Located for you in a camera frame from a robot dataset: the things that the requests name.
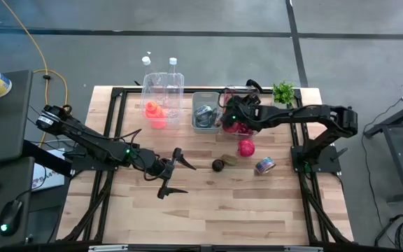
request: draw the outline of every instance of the computer mouse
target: computer mouse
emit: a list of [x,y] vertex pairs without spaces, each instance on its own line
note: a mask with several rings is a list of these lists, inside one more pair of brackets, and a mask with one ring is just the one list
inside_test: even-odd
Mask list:
[[14,199],[4,205],[0,214],[0,234],[11,236],[15,234],[20,225],[22,202]]

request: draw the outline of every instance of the paper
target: paper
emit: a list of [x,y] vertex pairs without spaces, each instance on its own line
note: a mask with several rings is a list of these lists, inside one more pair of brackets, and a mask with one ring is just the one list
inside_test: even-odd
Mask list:
[[[64,148],[58,150],[48,150],[49,153],[64,160],[63,151]],[[44,179],[45,179],[45,168],[43,168],[43,166],[39,164],[35,164],[34,176],[32,179],[32,192],[64,185],[64,176],[48,168],[46,168],[45,183],[40,188],[38,188],[38,186],[42,184]]]

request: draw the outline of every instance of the green plant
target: green plant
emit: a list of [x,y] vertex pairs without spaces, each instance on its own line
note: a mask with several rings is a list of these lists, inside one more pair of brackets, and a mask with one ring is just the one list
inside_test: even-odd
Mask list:
[[285,80],[281,81],[279,85],[273,83],[273,100],[282,104],[290,104],[295,95],[293,83],[286,83]]

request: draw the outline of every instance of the potted plant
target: potted plant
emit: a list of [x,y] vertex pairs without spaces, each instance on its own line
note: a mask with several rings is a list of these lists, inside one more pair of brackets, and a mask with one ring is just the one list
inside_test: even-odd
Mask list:
[[279,85],[273,83],[273,100],[272,105],[280,109],[286,109],[287,104],[291,104],[295,91],[293,83],[288,83],[285,80],[281,81]]

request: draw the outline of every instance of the white bottle cap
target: white bottle cap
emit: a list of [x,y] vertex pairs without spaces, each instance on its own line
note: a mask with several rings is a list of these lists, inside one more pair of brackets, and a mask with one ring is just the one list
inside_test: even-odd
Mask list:
[[148,65],[150,65],[150,58],[149,57],[147,57],[147,56],[145,56],[145,57],[143,57],[143,64],[144,64],[144,66],[148,66]]
[[176,65],[176,58],[169,58],[169,64]]

